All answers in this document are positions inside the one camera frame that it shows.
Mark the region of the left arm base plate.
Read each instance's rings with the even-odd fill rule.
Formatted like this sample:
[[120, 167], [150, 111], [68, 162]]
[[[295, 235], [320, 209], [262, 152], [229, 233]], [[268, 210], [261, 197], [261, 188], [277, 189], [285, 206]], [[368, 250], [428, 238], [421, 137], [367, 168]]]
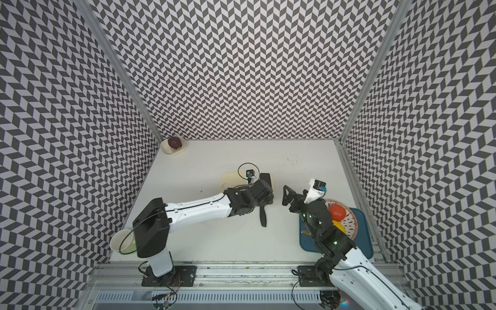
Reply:
[[192, 287], [196, 278], [196, 266], [174, 266], [172, 271], [157, 277], [151, 267], [147, 267], [142, 278], [142, 287], [150, 288], [172, 288]]

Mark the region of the black kitchen knife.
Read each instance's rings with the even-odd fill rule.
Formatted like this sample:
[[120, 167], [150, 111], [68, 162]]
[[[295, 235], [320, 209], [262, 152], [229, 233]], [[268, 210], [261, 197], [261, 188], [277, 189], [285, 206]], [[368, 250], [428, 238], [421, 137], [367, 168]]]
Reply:
[[265, 190], [267, 191], [266, 192], [267, 195], [264, 198], [264, 201], [259, 206], [260, 223], [261, 223], [262, 227], [267, 227], [267, 215], [266, 215], [265, 206], [273, 203], [273, 190], [272, 190], [271, 175], [269, 173], [261, 173], [260, 174], [260, 180], [264, 184]]

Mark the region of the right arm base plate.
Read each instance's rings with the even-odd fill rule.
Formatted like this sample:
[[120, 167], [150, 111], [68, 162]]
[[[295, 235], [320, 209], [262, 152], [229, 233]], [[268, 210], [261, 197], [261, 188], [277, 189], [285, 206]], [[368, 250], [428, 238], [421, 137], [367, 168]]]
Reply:
[[333, 287], [329, 274], [315, 266], [298, 266], [297, 274], [301, 287]]

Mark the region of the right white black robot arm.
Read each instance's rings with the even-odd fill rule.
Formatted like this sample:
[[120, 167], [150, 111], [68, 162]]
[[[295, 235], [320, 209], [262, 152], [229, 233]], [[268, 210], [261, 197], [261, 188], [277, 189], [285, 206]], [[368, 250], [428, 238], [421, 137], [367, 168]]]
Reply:
[[331, 283], [363, 309], [422, 309], [388, 280], [363, 254], [356, 243], [333, 223], [323, 196], [311, 187], [302, 194], [283, 188], [282, 205], [297, 213], [315, 248], [322, 254], [315, 264], [319, 281]]

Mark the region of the cream plastic cutting board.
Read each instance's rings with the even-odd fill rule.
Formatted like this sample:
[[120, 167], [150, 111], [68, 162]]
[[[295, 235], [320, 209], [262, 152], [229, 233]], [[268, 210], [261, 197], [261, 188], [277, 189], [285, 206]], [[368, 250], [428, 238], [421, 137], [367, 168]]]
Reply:
[[[245, 171], [243, 177], [241, 177], [237, 172], [224, 173], [220, 179], [219, 191], [224, 192], [228, 188], [237, 188], [237, 189], [248, 188], [249, 184], [248, 181], [245, 180], [246, 177], [247, 177], [247, 171]], [[262, 173], [262, 176], [260, 176], [259, 173], [254, 172], [252, 175], [251, 185], [254, 185], [254, 183], [257, 180], [263, 180], [264, 182], [266, 182], [269, 188], [273, 191], [274, 182], [273, 182], [272, 174]]]

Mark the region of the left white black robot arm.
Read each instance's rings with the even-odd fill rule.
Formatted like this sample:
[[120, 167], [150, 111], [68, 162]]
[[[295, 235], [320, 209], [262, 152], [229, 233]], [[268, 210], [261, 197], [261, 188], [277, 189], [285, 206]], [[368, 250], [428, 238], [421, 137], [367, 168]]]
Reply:
[[136, 253], [147, 260], [153, 276], [169, 276], [174, 269], [167, 249], [169, 233], [208, 220], [243, 216], [272, 204], [273, 199], [270, 184], [263, 180], [245, 187], [229, 187], [216, 196], [187, 203], [166, 204], [162, 198], [155, 198], [133, 222]]

